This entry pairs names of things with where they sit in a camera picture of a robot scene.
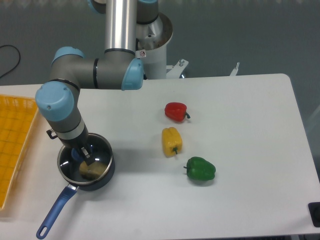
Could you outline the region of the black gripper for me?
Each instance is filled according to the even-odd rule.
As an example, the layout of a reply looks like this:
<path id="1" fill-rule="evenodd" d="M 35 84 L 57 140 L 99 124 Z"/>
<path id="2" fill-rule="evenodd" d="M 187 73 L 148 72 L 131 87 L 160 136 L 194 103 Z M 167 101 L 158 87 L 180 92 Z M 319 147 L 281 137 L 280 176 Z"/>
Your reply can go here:
<path id="1" fill-rule="evenodd" d="M 75 137 L 72 137 L 71 139 L 64 139 L 63 137 L 59 136 L 53 129 L 47 130 L 46 133 L 50 139 L 54 140 L 56 138 L 59 138 L 59 140 L 63 143 L 64 146 L 70 149 L 74 148 L 74 161 L 82 162 L 84 160 L 87 166 L 93 164 L 96 161 L 93 152 L 93 147 L 88 146 L 89 132 L 86 127 L 80 134 L 78 134 Z M 81 150 L 81 153 L 84 155 L 84 159 L 76 149 Z"/>

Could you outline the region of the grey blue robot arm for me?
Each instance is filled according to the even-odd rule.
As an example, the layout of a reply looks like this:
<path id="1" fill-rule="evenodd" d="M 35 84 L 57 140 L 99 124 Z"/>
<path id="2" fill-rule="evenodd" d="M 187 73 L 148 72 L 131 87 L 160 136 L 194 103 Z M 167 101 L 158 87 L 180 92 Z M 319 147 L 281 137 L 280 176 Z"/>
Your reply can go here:
<path id="1" fill-rule="evenodd" d="M 35 101 L 51 127 L 48 135 L 75 149 L 91 165 L 95 157 L 78 109 L 80 91 L 125 91 L 142 87 L 144 65 L 136 57 L 137 26 L 157 21 L 159 4 L 156 0 L 90 0 L 88 5 L 105 15 L 103 57 L 86 59 L 77 48 L 58 49 L 51 63 L 49 81 L 36 92 Z"/>

